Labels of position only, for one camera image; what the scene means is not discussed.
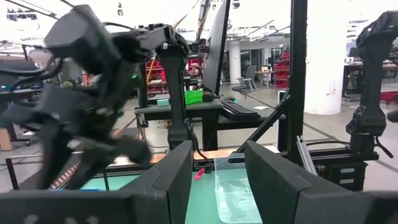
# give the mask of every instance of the computer mouse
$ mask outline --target computer mouse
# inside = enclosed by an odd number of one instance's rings
[[[224,98],[224,100],[236,101],[236,98],[233,96],[229,96],[229,97]]]

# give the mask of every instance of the keyboard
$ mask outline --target keyboard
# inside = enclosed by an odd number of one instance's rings
[[[233,101],[221,100],[221,102],[224,106],[223,112],[221,114],[232,121],[254,120],[261,117],[258,113],[249,110]]]

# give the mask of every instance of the red marker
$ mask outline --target red marker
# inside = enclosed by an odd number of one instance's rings
[[[199,180],[200,177],[205,173],[204,168],[200,169],[199,172],[195,175],[195,177],[193,178],[194,180]]]

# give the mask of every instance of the concrete floor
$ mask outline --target concrete floor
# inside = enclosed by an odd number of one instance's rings
[[[232,92],[231,86],[226,84],[221,86],[221,94],[224,96],[234,96],[237,99],[244,98],[239,93]],[[385,83],[383,91],[394,91],[398,90],[398,84],[396,83]],[[255,98],[259,102],[259,106],[266,104],[275,106],[277,104],[277,96],[275,90],[260,88],[258,91],[250,94],[250,97]],[[317,116],[305,114],[304,116],[304,129],[303,136],[306,141],[311,140],[325,140],[329,138],[337,138],[342,141],[349,141],[349,135],[345,132],[346,124],[351,120],[352,114],[358,102],[342,102],[341,113],[333,116]],[[125,107],[124,116],[116,123],[115,128],[121,128],[126,123],[128,123],[134,115],[134,108],[137,106],[137,100],[133,99],[128,102]],[[391,109],[398,108],[396,105],[390,105],[386,107],[381,105],[385,112]],[[195,123],[194,125],[195,133],[198,139],[201,139],[201,124]],[[157,152],[164,151],[167,149],[167,130],[162,128],[163,124],[159,121],[151,121],[149,123],[149,128],[147,128],[147,138],[154,150]],[[381,150],[376,149],[380,154],[379,161],[368,162],[368,168],[366,170],[365,186],[366,190],[397,190],[398,189],[398,148],[397,148],[397,133],[395,132],[398,128],[398,124],[393,124],[387,122],[387,128],[384,131],[383,137],[380,141],[385,145],[388,150],[390,150],[395,158],[388,158]],[[219,147],[236,147],[240,146],[245,139],[254,131],[255,129],[240,129],[240,130],[230,130],[230,131],[219,131],[218,132],[218,144]],[[276,129],[275,127],[270,128],[268,132],[263,135],[258,143],[260,144],[274,144],[276,139]],[[320,146],[310,146],[311,149],[318,149]],[[339,145],[322,145],[322,148],[328,147],[340,147]],[[8,171],[6,169],[4,160],[9,156],[26,155],[26,154],[39,154],[40,145],[36,144],[29,147],[20,147],[11,152],[0,152],[0,192],[5,192],[10,189],[11,183],[9,180]],[[23,159],[23,162],[34,162],[39,161],[40,158],[33,159]],[[15,159],[14,162],[20,162],[21,159]],[[17,179],[22,182],[34,172],[39,169],[39,164],[23,164],[16,165],[15,170],[17,174]]]

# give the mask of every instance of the white column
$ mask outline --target white column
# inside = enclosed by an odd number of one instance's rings
[[[308,1],[306,113],[331,115],[340,112],[347,3],[347,0]]]
[[[229,42],[229,79],[231,84],[238,84],[241,78],[241,46],[239,41]]]

